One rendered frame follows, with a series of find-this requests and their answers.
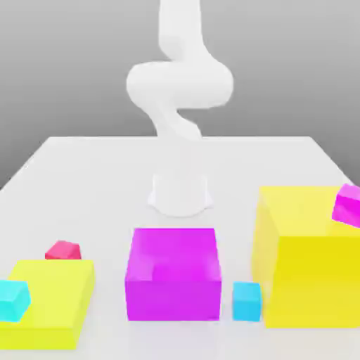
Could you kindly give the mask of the small red cube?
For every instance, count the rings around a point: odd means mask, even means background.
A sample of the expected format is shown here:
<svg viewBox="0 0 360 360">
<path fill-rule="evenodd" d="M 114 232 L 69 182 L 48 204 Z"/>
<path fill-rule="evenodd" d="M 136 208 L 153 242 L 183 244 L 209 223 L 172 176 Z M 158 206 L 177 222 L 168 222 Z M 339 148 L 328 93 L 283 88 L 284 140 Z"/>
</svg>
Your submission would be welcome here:
<svg viewBox="0 0 360 360">
<path fill-rule="evenodd" d="M 64 240 L 58 240 L 45 253 L 45 259 L 81 259 L 80 246 Z"/>
</svg>

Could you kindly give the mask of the small blue cube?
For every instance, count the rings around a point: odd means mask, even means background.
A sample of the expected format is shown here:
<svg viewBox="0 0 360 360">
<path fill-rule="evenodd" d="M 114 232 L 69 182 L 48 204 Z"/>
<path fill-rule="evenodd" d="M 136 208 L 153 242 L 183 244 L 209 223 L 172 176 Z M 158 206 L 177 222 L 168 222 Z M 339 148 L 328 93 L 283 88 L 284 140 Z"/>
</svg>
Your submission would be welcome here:
<svg viewBox="0 0 360 360">
<path fill-rule="evenodd" d="M 232 315 L 234 321 L 260 321 L 262 313 L 262 291 L 260 284 L 233 283 Z"/>
</svg>

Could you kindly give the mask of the small magenta cube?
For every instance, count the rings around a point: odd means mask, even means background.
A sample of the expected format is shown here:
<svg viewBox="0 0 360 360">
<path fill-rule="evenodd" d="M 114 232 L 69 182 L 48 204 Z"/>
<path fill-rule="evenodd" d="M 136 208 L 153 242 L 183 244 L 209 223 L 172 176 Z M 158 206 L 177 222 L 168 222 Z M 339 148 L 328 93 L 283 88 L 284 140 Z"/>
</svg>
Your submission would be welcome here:
<svg viewBox="0 0 360 360">
<path fill-rule="evenodd" d="M 342 185 L 336 195 L 332 220 L 360 228 L 360 187 Z"/>
</svg>

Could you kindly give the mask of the small cyan cube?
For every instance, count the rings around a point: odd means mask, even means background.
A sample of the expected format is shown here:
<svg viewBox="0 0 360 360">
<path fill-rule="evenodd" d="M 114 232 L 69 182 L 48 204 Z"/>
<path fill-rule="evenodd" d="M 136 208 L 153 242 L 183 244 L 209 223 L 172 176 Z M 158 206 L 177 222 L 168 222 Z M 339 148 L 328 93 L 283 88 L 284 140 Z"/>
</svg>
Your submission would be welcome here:
<svg viewBox="0 0 360 360">
<path fill-rule="evenodd" d="M 0 280 L 0 321 L 19 322 L 30 304 L 27 282 Z"/>
</svg>

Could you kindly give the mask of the large magenta box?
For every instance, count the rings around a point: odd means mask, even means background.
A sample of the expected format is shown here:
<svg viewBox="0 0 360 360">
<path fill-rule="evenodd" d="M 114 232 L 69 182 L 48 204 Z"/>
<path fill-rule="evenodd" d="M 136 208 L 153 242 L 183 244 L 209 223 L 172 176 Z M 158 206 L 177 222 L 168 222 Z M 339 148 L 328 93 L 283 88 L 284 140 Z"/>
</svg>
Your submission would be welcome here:
<svg viewBox="0 0 360 360">
<path fill-rule="evenodd" d="M 219 320 L 215 230 L 134 229 L 124 287 L 130 321 Z"/>
</svg>

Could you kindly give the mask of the large lime yellow box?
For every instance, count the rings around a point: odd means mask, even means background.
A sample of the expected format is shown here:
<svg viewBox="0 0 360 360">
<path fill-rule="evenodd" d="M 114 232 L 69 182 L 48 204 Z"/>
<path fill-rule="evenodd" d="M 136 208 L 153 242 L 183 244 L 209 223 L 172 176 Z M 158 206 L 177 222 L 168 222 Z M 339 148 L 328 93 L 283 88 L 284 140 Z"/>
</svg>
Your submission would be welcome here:
<svg viewBox="0 0 360 360">
<path fill-rule="evenodd" d="M 8 279 L 28 284 L 31 305 L 19 322 L 0 321 L 0 349 L 75 349 L 94 290 L 94 262 L 19 260 Z"/>
</svg>

